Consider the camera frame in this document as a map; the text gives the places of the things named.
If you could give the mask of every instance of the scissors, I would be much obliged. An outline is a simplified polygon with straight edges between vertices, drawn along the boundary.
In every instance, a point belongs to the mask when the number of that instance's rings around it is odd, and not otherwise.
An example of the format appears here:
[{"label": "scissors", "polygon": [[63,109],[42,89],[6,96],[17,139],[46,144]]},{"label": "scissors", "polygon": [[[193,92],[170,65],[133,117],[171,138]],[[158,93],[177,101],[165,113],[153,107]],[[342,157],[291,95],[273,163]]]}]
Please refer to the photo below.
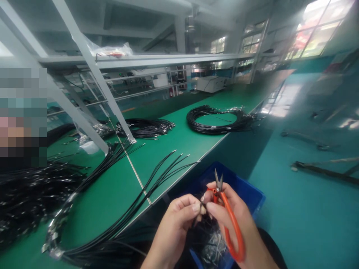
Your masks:
[{"label": "scissors", "polygon": [[227,242],[229,252],[232,255],[233,259],[236,260],[237,262],[242,262],[242,261],[244,261],[244,257],[245,257],[245,246],[244,246],[244,241],[243,241],[243,238],[242,238],[242,233],[240,231],[238,222],[237,222],[236,217],[235,217],[235,215],[233,213],[231,205],[228,202],[227,196],[222,191],[223,174],[221,176],[221,179],[218,180],[217,170],[214,169],[214,175],[216,177],[216,188],[215,189],[207,189],[207,190],[212,191],[214,193],[213,202],[218,204],[218,199],[221,198],[223,203],[224,203],[224,207],[228,211],[229,217],[231,218],[231,221],[232,221],[232,224],[233,224],[233,227],[234,227],[234,231],[236,232],[236,237],[237,237],[237,241],[238,241],[238,248],[239,248],[238,252],[236,252],[235,249],[234,249],[234,246],[233,246],[231,238],[229,236],[229,231],[228,231],[227,227],[225,227],[225,240]]}]

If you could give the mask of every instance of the orange scissors handle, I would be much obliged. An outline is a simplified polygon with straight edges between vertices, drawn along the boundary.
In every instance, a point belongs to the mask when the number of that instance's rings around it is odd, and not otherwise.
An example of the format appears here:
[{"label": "orange scissors handle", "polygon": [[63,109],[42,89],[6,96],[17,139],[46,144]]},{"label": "orange scissors handle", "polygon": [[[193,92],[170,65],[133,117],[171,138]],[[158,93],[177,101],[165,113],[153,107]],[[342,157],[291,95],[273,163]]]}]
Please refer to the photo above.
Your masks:
[{"label": "orange scissors handle", "polygon": [[234,248],[234,246],[232,244],[232,241],[231,241],[231,237],[229,235],[228,228],[225,227],[225,240],[226,240],[226,243],[228,245],[228,249],[229,249],[230,254],[232,255],[233,259],[236,262],[244,261],[244,258],[245,258],[245,245],[244,245],[242,233],[240,231],[238,222],[237,222],[236,217],[235,217],[235,215],[233,213],[231,205],[228,202],[227,196],[225,195],[224,192],[218,192],[217,193],[216,189],[207,189],[207,190],[213,191],[213,193],[214,193],[213,202],[216,203],[216,204],[218,203],[218,196],[220,196],[220,198],[222,199],[222,201],[224,203],[224,207],[227,209],[229,217],[231,218],[231,222],[232,222],[232,225],[234,227],[234,231],[236,233],[236,238],[237,238],[237,242],[238,242],[238,251],[235,251],[235,248]]}]

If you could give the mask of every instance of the white machine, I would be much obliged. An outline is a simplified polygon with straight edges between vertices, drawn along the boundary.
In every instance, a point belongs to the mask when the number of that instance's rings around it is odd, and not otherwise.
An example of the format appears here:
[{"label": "white machine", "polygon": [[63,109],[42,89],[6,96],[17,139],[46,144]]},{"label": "white machine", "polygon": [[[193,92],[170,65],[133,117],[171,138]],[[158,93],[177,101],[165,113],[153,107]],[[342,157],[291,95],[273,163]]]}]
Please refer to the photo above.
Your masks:
[{"label": "white machine", "polygon": [[215,93],[224,88],[227,78],[218,76],[208,76],[197,78],[196,90]]}]

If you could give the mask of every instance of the plastic bag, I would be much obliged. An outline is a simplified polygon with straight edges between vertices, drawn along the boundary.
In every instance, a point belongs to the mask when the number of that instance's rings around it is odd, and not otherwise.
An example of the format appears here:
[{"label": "plastic bag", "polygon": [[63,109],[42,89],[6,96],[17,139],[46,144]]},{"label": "plastic bag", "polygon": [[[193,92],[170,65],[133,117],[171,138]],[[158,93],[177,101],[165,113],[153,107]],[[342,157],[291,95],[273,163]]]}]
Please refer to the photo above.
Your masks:
[{"label": "plastic bag", "polygon": [[[104,124],[99,123],[95,118],[87,115],[82,110],[78,109],[78,111],[83,115],[83,117],[88,121],[88,123],[95,129],[95,131],[100,135],[100,137],[106,138],[112,135],[113,133],[115,133],[114,130],[112,130],[111,128],[107,127]],[[87,136],[87,134],[83,131],[83,129],[79,127],[79,125],[76,122],[74,122],[74,124],[77,132],[80,135],[79,138],[80,146],[91,141],[91,139]]]},{"label": "plastic bag", "polygon": [[133,51],[130,48],[130,45],[128,42],[126,42],[122,47],[100,47],[99,45],[96,45],[94,42],[89,40],[84,35],[87,47],[89,48],[92,56],[123,56],[123,55],[133,55]]}]

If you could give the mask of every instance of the shelf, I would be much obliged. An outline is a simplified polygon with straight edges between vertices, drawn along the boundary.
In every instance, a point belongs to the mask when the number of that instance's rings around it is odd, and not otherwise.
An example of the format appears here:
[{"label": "shelf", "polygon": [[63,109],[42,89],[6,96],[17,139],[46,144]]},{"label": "shelf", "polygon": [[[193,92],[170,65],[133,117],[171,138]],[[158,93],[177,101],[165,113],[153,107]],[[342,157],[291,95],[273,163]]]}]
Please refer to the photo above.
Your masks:
[{"label": "shelf", "polygon": [[[111,68],[131,68],[165,65],[184,65],[200,62],[218,62],[236,59],[246,59],[254,57],[254,53],[242,54],[194,54],[194,55],[129,55],[120,59],[113,56],[97,58],[97,66],[100,69]],[[38,61],[45,67],[54,69],[66,69],[71,66],[86,65],[82,56],[55,56],[47,58],[38,58]]]},{"label": "shelf", "polygon": [[[171,87],[181,86],[181,85],[185,85],[185,84],[189,84],[189,83],[193,83],[193,82],[196,82],[196,78],[194,78],[194,79],[192,79],[190,81],[187,81],[187,82],[183,82],[183,83],[170,84],[170,85],[166,85],[166,86],[162,86],[162,87],[158,87],[158,88],[153,88],[153,89],[150,89],[150,90],[147,90],[147,91],[144,91],[144,92],[138,92],[138,93],[134,93],[134,94],[130,94],[130,95],[124,95],[124,96],[115,98],[115,100],[119,101],[119,100],[123,100],[123,99],[128,99],[128,98],[132,98],[132,97],[135,97],[135,96],[140,96],[140,95],[144,95],[144,94],[148,94],[148,93],[154,93],[154,92],[157,92],[157,91],[160,91],[160,90],[165,90],[165,89],[168,89],[168,88],[171,88]],[[103,101],[87,104],[86,106],[99,105],[99,104],[106,103],[106,102],[107,102],[107,100],[103,100]],[[64,113],[64,112],[65,112],[64,110],[61,110],[61,111],[58,111],[58,112],[47,114],[47,116],[48,117],[55,116],[55,115],[58,115],[58,114],[61,114],[61,113]]]}]

